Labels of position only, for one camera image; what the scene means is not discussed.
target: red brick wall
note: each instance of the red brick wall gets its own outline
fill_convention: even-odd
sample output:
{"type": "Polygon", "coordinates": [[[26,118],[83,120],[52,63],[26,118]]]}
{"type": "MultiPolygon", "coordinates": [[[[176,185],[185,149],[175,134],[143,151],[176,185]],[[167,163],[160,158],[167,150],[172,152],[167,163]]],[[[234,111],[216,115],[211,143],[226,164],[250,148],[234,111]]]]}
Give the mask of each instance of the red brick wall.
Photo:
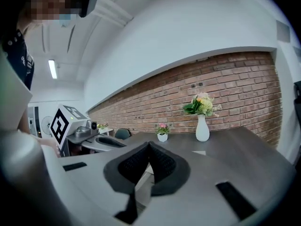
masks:
{"type": "Polygon", "coordinates": [[[91,119],[132,134],[155,131],[165,122],[171,132],[194,132],[197,116],[182,107],[199,92],[221,104],[219,118],[206,119],[210,130],[245,126],[277,146],[282,110],[278,76],[267,52],[244,52],[194,61],[148,78],[101,103],[91,119]]]}

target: small potted plant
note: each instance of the small potted plant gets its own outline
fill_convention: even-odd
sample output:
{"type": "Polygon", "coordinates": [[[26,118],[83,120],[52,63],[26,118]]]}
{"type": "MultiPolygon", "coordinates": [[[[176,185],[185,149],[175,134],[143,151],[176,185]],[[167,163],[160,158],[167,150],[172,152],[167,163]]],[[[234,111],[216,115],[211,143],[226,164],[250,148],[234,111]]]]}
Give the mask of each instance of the small potted plant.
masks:
{"type": "Polygon", "coordinates": [[[196,130],[196,137],[198,141],[207,141],[209,139],[209,128],[206,124],[205,117],[217,114],[214,112],[222,108],[221,105],[213,106],[214,98],[210,98],[207,93],[199,93],[195,95],[191,103],[183,107],[187,114],[198,115],[198,126],[196,130]]]}
{"type": "Polygon", "coordinates": [[[106,129],[108,128],[108,123],[106,124],[97,124],[97,128],[98,128],[98,131],[99,133],[104,133],[106,132],[106,129]]]}
{"type": "Polygon", "coordinates": [[[157,128],[158,140],[161,142],[167,141],[168,132],[169,132],[168,126],[164,123],[160,123],[159,127],[157,128]]]}

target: hand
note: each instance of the hand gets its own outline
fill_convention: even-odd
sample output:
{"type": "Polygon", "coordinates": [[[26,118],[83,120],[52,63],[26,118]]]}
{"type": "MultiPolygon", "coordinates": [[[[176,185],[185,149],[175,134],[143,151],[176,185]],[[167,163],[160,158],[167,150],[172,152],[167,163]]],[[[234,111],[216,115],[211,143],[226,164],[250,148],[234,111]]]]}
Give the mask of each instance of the hand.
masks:
{"type": "Polygon", "coordinates": [[[61,157],[60,151],[58,149],[58,146],[57,146],[54,138],[39,138],[39,137],[35,137],[35,136],[33,136],[33,137],[35,139],[37,139],[37,141],[40,143],[40,145],[47,145],[47,146],[52,147],[52,149],[55,151],[56,156],[61,157]]]}

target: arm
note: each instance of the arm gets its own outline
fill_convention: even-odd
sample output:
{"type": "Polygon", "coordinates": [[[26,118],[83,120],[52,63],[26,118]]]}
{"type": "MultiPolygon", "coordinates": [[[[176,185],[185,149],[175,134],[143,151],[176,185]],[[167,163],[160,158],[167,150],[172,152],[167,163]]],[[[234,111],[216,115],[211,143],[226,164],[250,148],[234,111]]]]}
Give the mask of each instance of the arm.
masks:
{"type": "MultiPolygon", "coordinates": [[[[21,117],[21,120],[18,125],[18,129],[26,134],[31,135],[29,125],[28,125],[27,109],[24,111],[24,113],[21,117]]],[[[31,136],[34,137],[38,141],[39,144],[52,147],[54,149],[56,155],[58,157],[60,156],[56,142],[53,138],[39,138],[39,137],[35,137],[34,135],[31,135],[31,136]]]]}
{"type": "Polygon", "coordinates": [[[30,129],[28,125],[28,116],[27,116],[27,109],[24,111],[21,120],[18,125],[18,129],[26,134],[30,134],[30,129]]]}

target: white vase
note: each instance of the white vase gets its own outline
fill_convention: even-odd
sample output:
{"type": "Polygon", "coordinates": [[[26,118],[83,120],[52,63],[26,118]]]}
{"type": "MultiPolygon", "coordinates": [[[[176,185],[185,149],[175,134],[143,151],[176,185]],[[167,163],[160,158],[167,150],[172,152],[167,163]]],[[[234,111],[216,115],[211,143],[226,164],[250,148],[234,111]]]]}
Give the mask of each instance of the white vase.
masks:
{"type": "Polygon", "coordinates": [[[196,136],[198,141],[207,141],[209,139],[209,128],[205,121],[204,115],[198,115],[198,126],[196,136]]]}
{"type": "Polygon", "coordinates": [[[105,132],[107,132],[107,130],[106,130],[106,128],[104,128],[104,129],[100,129],[100,128],[98,128],[98,132],[99,132],[100,134],[102,134],[102,133],[105,133],[105,132]]]}
{"type": "Polygon", "coordinates": [[[167,134],[164,134],[164,135],[157,134],[157,136],[158,136],[158,140],[159,140],[160,142],[165,142],[165,141],[167,141],[167,134]]]}

